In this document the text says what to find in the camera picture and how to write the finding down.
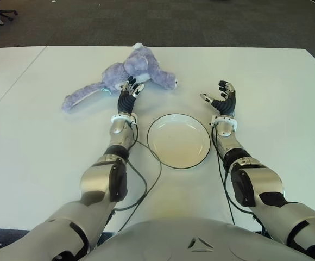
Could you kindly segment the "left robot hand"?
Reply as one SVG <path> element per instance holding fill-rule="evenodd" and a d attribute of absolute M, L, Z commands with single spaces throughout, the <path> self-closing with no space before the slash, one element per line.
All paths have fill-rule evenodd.
<path fill-rule="evenodd" d="M 137 83 L 136 78 L 130 76 L 122 85 L 121 92 L 117 102 L 119 113 L 132 114 L 134 104 L 138 96 L 144 89 L 143 83 Z"/>

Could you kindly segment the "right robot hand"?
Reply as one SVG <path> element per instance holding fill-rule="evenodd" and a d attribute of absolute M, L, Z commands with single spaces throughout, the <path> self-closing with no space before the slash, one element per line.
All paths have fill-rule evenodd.
<path fill-rule="evenodd" d="M 218 110 L 220 115 L 234 115 L 235 107 L 236 107 L 236 91 L 231 83 L 220 80 L 218 83 L 219 91 L 224 100 L 217 100 L 212 98 L 210 95 L 205 93 L 201 93 L 200 97 Z"/>

